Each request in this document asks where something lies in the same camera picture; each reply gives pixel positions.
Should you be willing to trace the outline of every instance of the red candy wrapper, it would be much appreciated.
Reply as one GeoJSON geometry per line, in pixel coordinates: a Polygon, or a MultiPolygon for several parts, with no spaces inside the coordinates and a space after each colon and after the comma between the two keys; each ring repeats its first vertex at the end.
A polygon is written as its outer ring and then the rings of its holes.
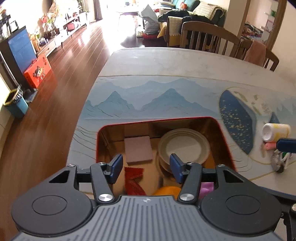
{"type": "Polygon", "coordinates": [[[137,196],[145,196],[145,191],[141,188],[141,186],[135,181],[135,179],[139,179],[143,177],[143,168],[134,168],[134,167],[124,167],[125,171],[125,187],[128,195],[137,195],[137,196]]]}

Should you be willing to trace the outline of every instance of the blue trash can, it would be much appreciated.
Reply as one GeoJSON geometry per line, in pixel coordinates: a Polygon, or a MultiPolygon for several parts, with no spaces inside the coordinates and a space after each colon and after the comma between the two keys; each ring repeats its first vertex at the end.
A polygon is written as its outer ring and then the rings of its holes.
{"type": "Polygon", "coordinates": [[[28,110],[28,104],[22,95],[23,92],[20,89],[13,89],[4,103],[10,113],[17,118],[23,118],[28,110]]]}

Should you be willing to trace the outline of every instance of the dining table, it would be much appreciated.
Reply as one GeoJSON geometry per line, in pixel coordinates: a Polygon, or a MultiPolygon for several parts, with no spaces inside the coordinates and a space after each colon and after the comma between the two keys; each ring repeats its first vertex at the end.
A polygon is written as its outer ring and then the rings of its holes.
{"type": "MultiPolygon", "coordinates": [[[[96,163],[97,133],[106,125],[210,116],[222,130],[236,171],[259,186],[296,195],[295,156],[274,171],[263,148],[265,123],[291,126],[296,138],[296,86],[276,72],[240,59],[180,48],[114,52],[81,111],[68,163],[96,163]]],[[[81,185],[91,192],[91,186],[81,185]]],[[[279,227],[284,232],[284,225],[279,227]]]]}

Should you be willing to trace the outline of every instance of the wooden floor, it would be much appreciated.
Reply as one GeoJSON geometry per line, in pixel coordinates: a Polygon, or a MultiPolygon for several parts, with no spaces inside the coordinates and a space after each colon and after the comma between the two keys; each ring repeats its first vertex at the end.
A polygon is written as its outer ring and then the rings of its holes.
{"type": "MultiPolygon", "coordinates": [[[[124,17],[133,21],[131,16],[124,17]]],[[[123,47],[165,46],[163,40],[145,42],[130,33],[124,38],[123,29],[117,34],[120,37],[102,20],[82,27],[63,49],[49,56],[52,71],[25,117],[13,122],[0,159],[1,241],[17,234],[10,215],[13,201],[65,166],[79,114],[112,52],[123,47]]]]}

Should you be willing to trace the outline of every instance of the pink square block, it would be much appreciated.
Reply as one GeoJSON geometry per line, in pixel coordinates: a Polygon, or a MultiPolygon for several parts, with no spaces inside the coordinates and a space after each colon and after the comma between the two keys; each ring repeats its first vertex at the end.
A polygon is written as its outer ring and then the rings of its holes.
{"type": "Polygon", "coordinates": [[[124,146],[126,152],[126,163],[150,161],[153,159],[149,136],[125,138],[124,146]]]}

